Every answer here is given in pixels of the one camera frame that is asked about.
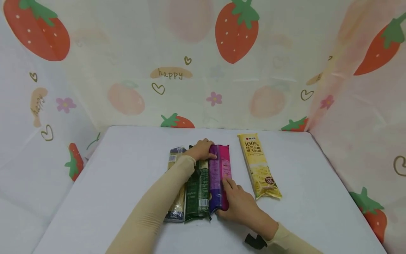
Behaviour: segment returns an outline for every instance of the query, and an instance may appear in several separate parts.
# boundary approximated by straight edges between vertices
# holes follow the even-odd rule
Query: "pink flower print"
[[[69,113],[70,109],[74,109],[76,107],[76,104],[73,103],[73,100],[71,98],[57,98],[56,102],[59,104],[56,108],[58,111],[64,110],[65,113]]]
[[[221,96],[221,94],[216,94],[215,92],[212,92],[210,94],[210,97],[206,98],[206,101],[208,102],[212,102],[212,107],[214,107],[214,105],[217,104],[222,104],[223,102],[221,101],[223,97]]]
[[[326,99],[320,101],[320,104],[321,104],[320,108],[321,108],[321,109],[324,109],[324,108],[329,109],[333,103],[334,103],[334,98],[333,98],[333,96],[330,94],[329,96],[327,96]]]

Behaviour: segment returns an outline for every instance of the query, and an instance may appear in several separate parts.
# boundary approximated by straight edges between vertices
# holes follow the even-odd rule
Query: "hand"
[[[245,192],[234,180],[223,178],[223,186],[227,194],[229,209],[227,211],[218,210],[217,215],[250,228],[267,241],[272,240],[278,230],[278,223],[262,211],[254,197]]]
[[[195,159],[195,161],[204,161],[207,159],[215,160],[217,159],[217,156],[209,153],[211,145],[214,145],[213,141],[209,141],[208,139],[199,140],[196,145],[184,152],[183,155],[189,155]]]

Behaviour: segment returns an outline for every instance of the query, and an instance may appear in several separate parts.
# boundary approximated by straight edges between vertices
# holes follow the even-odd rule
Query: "person's left hand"
[[[208,139],[199,140],[197,141],[196,145],[184,152],[183,155],[188,155],[195,159],[195,161],[204,161],[207,159],[215,160],[217,159],[217,156],[209,153],[209,148],[211,145],[214,145],[213,141]]]

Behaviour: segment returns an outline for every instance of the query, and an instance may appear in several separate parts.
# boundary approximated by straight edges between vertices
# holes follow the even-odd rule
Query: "white table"
[[[169,150],[197,139],[229,144],[233,179],[253,193],[237,138],[248,132],[255,131],[110,127],[34,254],[104,254],[166,171]],[[261,198],[261,209],[326,254],[386,253],[309,133],[259,131],[259,139],[283,195]],[[165,224],[156,253],[265,253],[243,243],[249,232],[216,216],[211,223]]]

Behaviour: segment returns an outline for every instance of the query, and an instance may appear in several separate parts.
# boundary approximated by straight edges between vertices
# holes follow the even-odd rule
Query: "patterned backdrop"
[[[406,251],[405,0],[3,2],[6,253],[32,252],[111,125],[309,130]]]

